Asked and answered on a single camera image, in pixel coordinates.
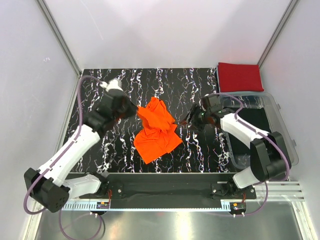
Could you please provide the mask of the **orange t-shirt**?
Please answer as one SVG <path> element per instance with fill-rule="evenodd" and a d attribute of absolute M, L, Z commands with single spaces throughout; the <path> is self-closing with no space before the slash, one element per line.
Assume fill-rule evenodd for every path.
<path fill-rule="evenodd" d="M 138 107 L 137 115 L 142 120 L 142 130 L 133 144 L 145 164 L 171 153 L 183 142 L 176 134 L 176 120 L 163 100 L 153 96 L 146 107 Z"/>

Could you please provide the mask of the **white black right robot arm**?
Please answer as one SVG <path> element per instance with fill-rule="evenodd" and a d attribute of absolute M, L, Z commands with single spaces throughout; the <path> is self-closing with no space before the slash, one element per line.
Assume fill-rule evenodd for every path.
<path fill-rule="evenodd" d="M 202 131 L 212 125 L 237 138 L 250 150 L 250 165 L 224 184 L 218 196 L 239 198 L 251 186 L 279 176 L 286 180 L 292 167 L 284 137 L 278 131 L 262 130 L 239 116 L 237 111 L 223 106 L 218 93 L 206 95 L 195 103 L 179 123 Z"/>

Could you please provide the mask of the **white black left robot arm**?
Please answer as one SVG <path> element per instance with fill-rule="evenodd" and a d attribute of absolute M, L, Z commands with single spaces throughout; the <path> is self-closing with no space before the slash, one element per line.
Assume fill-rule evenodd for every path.
<path fill-rule="evenodd" d="M 126 96 L 122 82 L 116 78 L 109 82 L 98 81 L 105 93 L 97 107 L 83 116 L 81 93 L 77 93 L 79 124 L 72 137 L 38 169 L 29 168 L 24 173 L 27 193 L 23 200 L 24 211 L 32 198 L 52 213 L 60 211 L 68 200 L 84 195 L 103 198 L 108 193 L 106 173 L 86 173 L 82 177 L 67 179 L 72 168 L 83 155 L 96 145 L 120 119 L 136 115 L 137 106 Z"/>

